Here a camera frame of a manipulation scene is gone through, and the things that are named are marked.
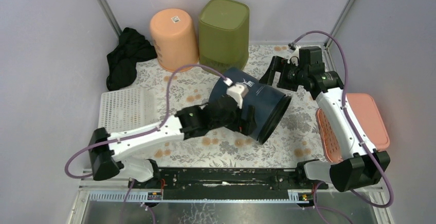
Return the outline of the dark blue round bin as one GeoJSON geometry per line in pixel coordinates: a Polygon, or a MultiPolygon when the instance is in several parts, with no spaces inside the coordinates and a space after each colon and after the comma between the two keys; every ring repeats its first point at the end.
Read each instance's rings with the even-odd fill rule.
{"type": "MultiPolygon", "coordinates": [[[[256,130],[249,137],[260,144],[265,143],[286,112],[291,96],[272,86],[261,84],[256,78],[234,67],[225,71],[224,76],[232,80],[234,84],[247,86],[248,93],[243,97],[242,108],[246,109],[248,105],[253,105],[256,108],[257,123],[256,130]]],[[[228,86],[224,81],[218,80],[209,96],[209,102],[226,95],[227,89],[228,86]]]]}

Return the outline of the green mesh waste bin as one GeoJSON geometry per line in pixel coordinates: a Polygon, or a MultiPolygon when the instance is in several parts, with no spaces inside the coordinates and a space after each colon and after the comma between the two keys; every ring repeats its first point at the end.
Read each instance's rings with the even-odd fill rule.
{"type": "Polygon", "coordinates": [[[244,69],[249,57],[247,5],[234,0],[210,0],[198,16],[199,63],[220,73],[244,69]]]}

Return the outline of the pink plastic basket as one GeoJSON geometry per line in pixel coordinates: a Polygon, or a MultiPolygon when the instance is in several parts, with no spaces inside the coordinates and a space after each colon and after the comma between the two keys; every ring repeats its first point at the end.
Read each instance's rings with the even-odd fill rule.
{"type": "MultiPolygon", "coordinates": [[[[390,145],[390,139],[374,99],[369,94],[362,93],[347,94],[347,99],[360,126],[377,150],[386,150],[390,145]]],[[[340,146],[327,117],[321,109],[316,111],[316,118],[327,161],[332,163],[341,162],[340,146]]]]}

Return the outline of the orange round bucket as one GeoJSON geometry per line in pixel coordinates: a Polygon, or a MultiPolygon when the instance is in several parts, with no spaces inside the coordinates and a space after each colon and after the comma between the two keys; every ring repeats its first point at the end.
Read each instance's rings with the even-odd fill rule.
{"type": "Polygon", "coordinates": [[[196,64],[199,49],[191,16],[170,8],[157,12],[150,21],[150,34],[160,66],[173,72],[187,64],[196,64]]]}

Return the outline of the white plastic basket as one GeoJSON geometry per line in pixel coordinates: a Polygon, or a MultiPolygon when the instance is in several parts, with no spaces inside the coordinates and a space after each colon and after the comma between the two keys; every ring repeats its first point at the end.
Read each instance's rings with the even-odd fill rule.
{"type": "Polygon", "coordinates": [[[104,92],[98,127],[108,133],[140,128],[158,121],[154,95],[142,87],[104,92]]]}

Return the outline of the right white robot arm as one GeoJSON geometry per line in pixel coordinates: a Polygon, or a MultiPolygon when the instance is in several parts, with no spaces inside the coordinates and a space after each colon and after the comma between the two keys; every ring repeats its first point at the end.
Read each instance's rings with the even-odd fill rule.
{"type": "Polygon", "coordinates": [[[315,181],[331,183],[345,192],[380,182],[390,156],[379,151],[359,124],[335,71],[326,71],[322,50],[317,46],[296,48],[297,62],[274,56],[260,83],[271,85],[279,73],[278,88],[296,91],[302,86],[323,111],[340,147],[342,161],[309,160],[297,164],[295,182],[308,189],[315,181]]]}

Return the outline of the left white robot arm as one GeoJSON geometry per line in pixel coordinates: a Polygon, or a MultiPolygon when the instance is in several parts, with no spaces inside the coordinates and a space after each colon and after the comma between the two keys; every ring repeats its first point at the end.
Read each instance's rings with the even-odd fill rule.
{"type": "Polygon", "coordinates": [[[103,181],[123,174],[152,189],[159,184],[158,166],[152,159],[134,158],[140,150],[158,143],[203,137],[221,127],[250,135],[257,125],[254,106],[249,106],[247,114],[243,114],[248,92],[247,85],[236,83],[218,99],[185,107],[162,123],[124,132],[108,133],[104,127],[94,130],[89,143],[93,180],[103,181]]]}

